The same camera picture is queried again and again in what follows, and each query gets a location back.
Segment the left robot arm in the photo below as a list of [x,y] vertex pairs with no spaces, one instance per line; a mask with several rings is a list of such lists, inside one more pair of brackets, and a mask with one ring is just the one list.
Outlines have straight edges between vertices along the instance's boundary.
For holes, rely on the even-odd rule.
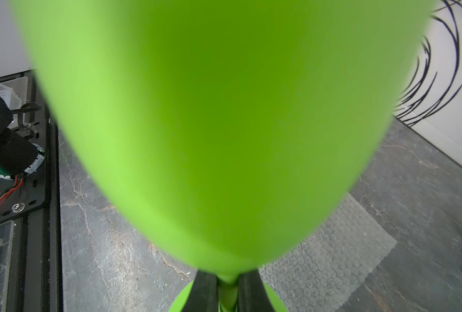
[[42,108],[36,103],[26,103],[20,109],[10,110],[0,97],[0,176],[31,175],[43,164],[44,150],[9,128],[14,116],[18,127],[24,131],[23,115]]

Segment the bubble wrap sheet stack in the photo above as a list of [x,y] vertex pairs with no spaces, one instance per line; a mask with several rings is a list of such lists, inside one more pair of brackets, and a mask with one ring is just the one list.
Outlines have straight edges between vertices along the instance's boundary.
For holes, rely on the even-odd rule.
[[347,195],[312,235],[260,274],[289,311],[336,311],[396,244]]

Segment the green plastic wine glass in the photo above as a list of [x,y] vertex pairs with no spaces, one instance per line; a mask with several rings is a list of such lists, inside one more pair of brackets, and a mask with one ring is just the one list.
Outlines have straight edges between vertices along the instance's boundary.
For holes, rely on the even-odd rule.
[[305,240],[379,147],[433,1],[11,1],[38,84],[156,247],[241,274]]

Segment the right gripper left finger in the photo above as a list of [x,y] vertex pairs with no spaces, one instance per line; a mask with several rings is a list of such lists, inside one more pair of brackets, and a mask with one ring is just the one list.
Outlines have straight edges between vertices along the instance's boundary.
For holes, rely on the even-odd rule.
[[218,312],[219,295],[215,274],[198,271],[191,285],[181,293],[182,312]]

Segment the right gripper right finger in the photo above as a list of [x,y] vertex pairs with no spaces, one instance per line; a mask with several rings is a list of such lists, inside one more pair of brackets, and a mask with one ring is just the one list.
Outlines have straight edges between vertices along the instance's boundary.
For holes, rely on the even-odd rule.
[[238,312],[274,312],[258,270],[241,274],[238,279]]

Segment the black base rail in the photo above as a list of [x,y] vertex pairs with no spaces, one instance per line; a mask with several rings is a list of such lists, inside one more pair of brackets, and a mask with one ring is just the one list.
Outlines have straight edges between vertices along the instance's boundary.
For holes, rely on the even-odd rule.
[[9,128],[45,152],[31,175],[0,176],[0,311],[62,311],[62,245],[58,128],[31,71],[0,77],[10,110],[42,106],[14,116]]

